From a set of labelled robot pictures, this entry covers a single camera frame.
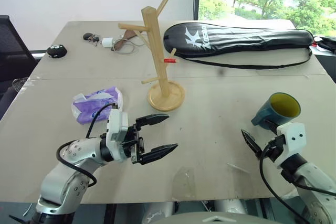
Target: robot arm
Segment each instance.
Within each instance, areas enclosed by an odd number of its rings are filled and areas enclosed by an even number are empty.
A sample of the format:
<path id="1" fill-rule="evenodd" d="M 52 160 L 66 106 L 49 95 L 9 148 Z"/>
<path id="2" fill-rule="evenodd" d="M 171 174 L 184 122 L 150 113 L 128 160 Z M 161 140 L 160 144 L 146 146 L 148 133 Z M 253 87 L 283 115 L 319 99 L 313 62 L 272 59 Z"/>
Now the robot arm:
<path id="1" fill-rule="evenodd" d="M 296 186 L 315 223 L 336 223 L 335 180 L 300 155 L 306 145 L 304 125 L 286 123 L 278 126 L 269 123 L 270 129 L 278 136 L 269 142 L 266 157 L 269 157 L 278 169 L 282 169 L 281 175 L 289 183 Z M 244 130 L 242 134 L 248 146 L 260 159 L 263 151 L 254 138 Z"/>
<path id="2" fill-rule="evenodd" d="M 141 127 L 160 123 L 168 117 L 165 114 L 148 115 L 128 127 L 127 114 L 113 105 L 106 133 L 99 137 L 75 140 L 58 149 L 56 155 L 60 163 L 42 182 L 32 220 L 25 222 L 12 218 L 31 224 L 72 223 L 84 193 L 97 181 L 92 175 L 96 169 L 110 161 L 123 162 L 129 157 L 134 164 L 147 164 L 177 147 L 177 144 L 163 145 L 144 154 L 143 138 L 139 137 Z"/>

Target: mug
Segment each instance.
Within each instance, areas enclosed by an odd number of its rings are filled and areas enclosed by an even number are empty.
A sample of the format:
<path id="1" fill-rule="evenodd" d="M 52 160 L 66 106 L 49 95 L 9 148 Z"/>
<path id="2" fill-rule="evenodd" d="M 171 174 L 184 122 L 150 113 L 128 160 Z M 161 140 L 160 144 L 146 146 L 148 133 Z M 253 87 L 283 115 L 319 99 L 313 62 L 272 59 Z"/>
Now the mug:
<path id="1" fill-rule="evenodd" d="M 269 130 L 265 120 L 269 120 L 278 125 L 288 123 L 301 113 L 299 102 L 289 94 L 274 93 L 264 105 L 258 110 L 256 116 L 251 120 L 252 124 L 260 125 Z"/>

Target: wooden stand base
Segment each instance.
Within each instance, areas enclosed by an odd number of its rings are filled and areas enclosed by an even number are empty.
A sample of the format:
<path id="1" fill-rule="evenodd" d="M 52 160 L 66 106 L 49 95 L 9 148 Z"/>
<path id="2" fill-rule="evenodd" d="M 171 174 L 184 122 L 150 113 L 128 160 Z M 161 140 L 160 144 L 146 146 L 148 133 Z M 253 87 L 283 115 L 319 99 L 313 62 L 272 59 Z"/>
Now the wooden stand base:
<path id="1" fill-rule="evenodd" d="M 184 89 L 174 81 L 168 81 L 170 95 L 163 97 L 160 85 L 157 83 L 151 87 L 148 93 L 150 105 L 160 111 L 171 111 L 178 108 L 184 100 Z"/>

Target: table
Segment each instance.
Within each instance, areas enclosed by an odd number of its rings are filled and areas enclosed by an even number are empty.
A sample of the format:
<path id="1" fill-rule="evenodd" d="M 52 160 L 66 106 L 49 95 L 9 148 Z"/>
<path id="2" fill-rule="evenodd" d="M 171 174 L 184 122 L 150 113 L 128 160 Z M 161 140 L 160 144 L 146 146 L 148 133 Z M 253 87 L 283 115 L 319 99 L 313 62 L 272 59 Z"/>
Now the table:
<path id="1" fill-rule="evenodd" d="M 117 86 L 124 96 L 129 124 L 157 113 L 146 101 L 150 84 L 140 84 L 155 73 L 148 49 L 121 56 L 80 39 L 89 31 L 116 36 L 117 23 L 68 23 L 55 41 L 66 46 L 68 55 L 59 60 L 43 57 L 0 121 L 0 186 L 6 188 L 0 191 L 1 201 L 36 201 L 44 176 L 57 164 L 57 147 L 85 136 L 88 125 L 78 124 L 71 114 L 74 95 Z M 170 24 L 161 22 L 162 32 Z M 279 56 L 286 61 L 304 57 L 300 49 L 254 53 L 256 60 L 263 55 L 272 63 Z M 249 52 L 232 55 L 225 57 L 231 63 L 240 57 L 248 60 Z M 272 133 L 253 126 L 250 119 L 278 91 L 293 95 L 301 104 L 302 113 L 294 121 L 306 125 L 304 157 L 336 177 L 336 88 L 314 56 L 304 65 L 282 70 L 224 69 L 224 73 L 216 67 L 181 61 L 169 67 L 168 77 L 184 87 L 185 101 L 168 113 L 169 119 L 146 126 L 140 133 L 146 150 L 170 143 L 178 143 L 178 148 L 144 166 L 112 162 L 100 168 L 95 172 L 98 183 L 87 190 L 83 203 L 270 197 L 240 129 L 251 132 L 265 146 Z M 91 135 L 105 128 L 105 122 L 98 122 Z M 321 146 L 323 152 L 317 153 Z M 280 195 L 293 189 L 269 160 L 265 175 Z"/>

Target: white logo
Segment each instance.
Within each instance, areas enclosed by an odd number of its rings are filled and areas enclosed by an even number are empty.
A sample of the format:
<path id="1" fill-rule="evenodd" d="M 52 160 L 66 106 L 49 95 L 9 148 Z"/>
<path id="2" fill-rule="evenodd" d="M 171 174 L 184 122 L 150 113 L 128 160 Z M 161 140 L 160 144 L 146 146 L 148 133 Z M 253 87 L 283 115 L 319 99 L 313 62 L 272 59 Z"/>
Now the white logo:
<path id="1" fill-rule="evenodd" d="M 192 44 L 193 46 L 196 46 L 199 48 L 203 47 L 203 48 L 211 49 L 210 41 L 208 37 L 208 31 L 205 25 L 202 25 L 203 40 L 200 38 L 200 35 L 198 34 L 198 30 L 194 35 L 191 35 L 188 31 L 187 26 L 185 26 L 185 35 L 189 38 L 189 39 L 185 39 L 185 41 L 188 44 Z"/>

